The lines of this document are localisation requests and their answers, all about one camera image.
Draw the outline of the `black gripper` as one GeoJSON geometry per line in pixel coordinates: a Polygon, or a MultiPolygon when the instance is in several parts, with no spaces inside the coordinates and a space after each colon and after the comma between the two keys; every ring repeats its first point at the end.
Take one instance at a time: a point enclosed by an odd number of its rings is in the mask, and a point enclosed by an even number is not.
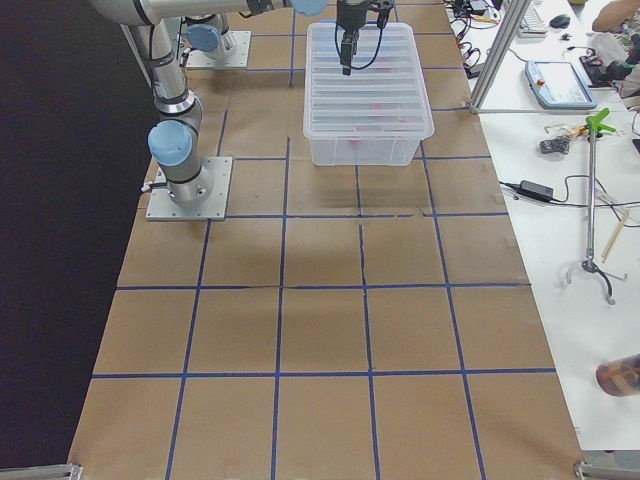
{"type": "Polygon", "coordinates": [[[359,30],[365,26],[368,11],[366,0],[344,0],[337,2],[337,25],[344,30],[343,40],[350,40],[352,43],[342,42],[340,45],[340,63],[342,74],[349,75],[349,53],[357,54],[357,40],[359,30]]]}

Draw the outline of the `person forearm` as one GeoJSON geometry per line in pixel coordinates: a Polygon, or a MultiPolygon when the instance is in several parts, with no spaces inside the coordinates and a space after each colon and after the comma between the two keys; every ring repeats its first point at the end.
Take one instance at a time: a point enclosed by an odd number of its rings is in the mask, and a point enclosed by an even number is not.
{"type": "Polygon", "coordinates": [[[595,32],[609,32],[618,28],[625,21],[631,19],[639,9],[639,0],[616,0],[605,5],[595,20],[592,30],[595,32]]]}

